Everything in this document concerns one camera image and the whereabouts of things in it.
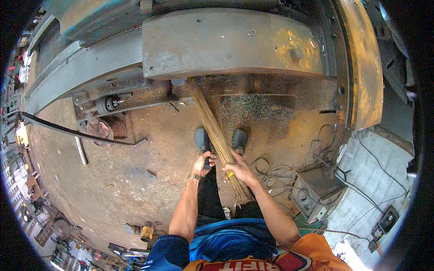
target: orange shirt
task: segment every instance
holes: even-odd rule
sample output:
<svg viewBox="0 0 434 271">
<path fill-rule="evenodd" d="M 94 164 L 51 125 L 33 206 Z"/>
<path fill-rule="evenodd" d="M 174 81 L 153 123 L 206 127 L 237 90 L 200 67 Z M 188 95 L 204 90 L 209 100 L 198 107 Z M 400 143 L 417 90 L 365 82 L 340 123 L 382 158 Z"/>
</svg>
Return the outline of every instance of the orange shirt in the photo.
<svg viewBox="0 0 434 271">
<path fill-rule="evenodd" d="M 322 235 L 310 233 L 303 236 L 291 248 L 291 252 L 266 259 L 229 260 L 226 262 L 208 262 L 196 260 L 190 262 L 185 271 L 352 271 L 348 264 L 336 257 Z"/>
</svg>

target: broom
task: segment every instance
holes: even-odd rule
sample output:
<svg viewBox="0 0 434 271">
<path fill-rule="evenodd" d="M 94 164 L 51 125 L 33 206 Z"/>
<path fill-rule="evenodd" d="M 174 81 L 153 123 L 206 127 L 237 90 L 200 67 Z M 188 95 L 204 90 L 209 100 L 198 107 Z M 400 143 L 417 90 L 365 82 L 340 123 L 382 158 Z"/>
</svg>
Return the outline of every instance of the broom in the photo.
<svg viewBox="0 0 434 271">
<path fill-rule="evenodd" d="M 223 166 L 226 164 L 235 164 L 236 160 L 230 153 L 230 147 L 224 139 L 222 130 L 220 129 L 214 114 L 205 100 L 204 95 L 198 89 L 197 85 L 193 82 L 189 82 L 190 92 L 193 100 L 197 106 L 199 116 L 204 124 L 205 130 L 211 139 L 211 142 L 216 149 Z M 227 172 L 227 178 L 232 185 L 232 189 L 235 192 L 235 201 L 238 206 L 254 201 L 254 198 L 247 186 L 235 176 L 232 171 Z"/>
</svg>

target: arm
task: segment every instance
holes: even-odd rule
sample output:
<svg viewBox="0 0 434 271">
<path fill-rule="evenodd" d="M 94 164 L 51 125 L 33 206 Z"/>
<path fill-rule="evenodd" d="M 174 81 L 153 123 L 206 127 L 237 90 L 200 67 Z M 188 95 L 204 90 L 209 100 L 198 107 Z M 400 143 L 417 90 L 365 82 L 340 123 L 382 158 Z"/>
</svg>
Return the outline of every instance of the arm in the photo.
<svg viewBox="0 0 434 271">
<path fill-rule="evenodd" d="M 204 169 L 205 159 L 210 157 L 210 166 L 215 165 L 216 156 L 210 151 L 201 153 L 191 169 L 191 173 L 205 176 L 209 170 Z M 194 236 L 197 221 L 197 188 L 199 181 L 188 179 L 181 199 L 176 206 L 172 221 L 169 225 L 169 234 L 178 235 L 187 239 L 190 244 Z"/>
<path fill-rule="evenodd" d="M 250 171 L 244 157 L 233 150 L 232 156 L 237 161 L 237 164 L 228 164 L 223 170 L 233 171 L 239 180 L 250 187 L 271 234 L 285 250 L 289 250 L 300 239 L 294 221 L 277 205 L 273 197 L 263 187 L 259 178 Z"/>
</svg>

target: black handle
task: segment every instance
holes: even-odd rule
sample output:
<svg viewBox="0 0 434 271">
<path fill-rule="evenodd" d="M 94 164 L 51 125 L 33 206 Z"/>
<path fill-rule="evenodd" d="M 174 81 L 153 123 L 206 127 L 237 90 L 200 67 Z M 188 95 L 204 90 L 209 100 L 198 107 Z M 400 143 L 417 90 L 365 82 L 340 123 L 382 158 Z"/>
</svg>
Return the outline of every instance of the black handle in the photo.
<svg viewBox="0 0 434 271">
<path fill-rule="evenodd" d="M 205 142 L 204 142 L 204 152 L 209 151 L 209 150 L 211 150 L 211 142 L 210 142 L 209 138 L 207 138 L 207 139 L 205 139 Z M 210 158 L 209 157 L 207 157 L 205 159 L 204 169 L 205 170 L 210 170 L 211 169 Z"/>
<path fill-rule="evenodd" d="M 209 158 L 209 157 L 207 157 L 207 158 L 205 159 L 205 166 L 204 166 L 204 169 L 206 169 L 206 170 L 210 170 L 210 169 L 211 169 L 211 166 L 210 166 L 210 158 Z"/>
</svg>

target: blue shirt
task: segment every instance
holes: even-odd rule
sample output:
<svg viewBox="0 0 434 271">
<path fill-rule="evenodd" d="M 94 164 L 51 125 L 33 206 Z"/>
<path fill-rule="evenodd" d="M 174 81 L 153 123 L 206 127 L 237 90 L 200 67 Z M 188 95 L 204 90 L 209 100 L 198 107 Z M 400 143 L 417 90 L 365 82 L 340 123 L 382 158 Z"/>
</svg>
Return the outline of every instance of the blue shirt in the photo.
<svg viewBox="0 0 434 271">
<path fill-rule="evenodd" d="M 160 237 L 141 270 L 182 270 L 189 261 L 227 261 L 249 255 L 265 260 L 277 254 L 263 219 L 231 219 L 196 228 L 191 245 L 177 235 Z"/>
</svg>

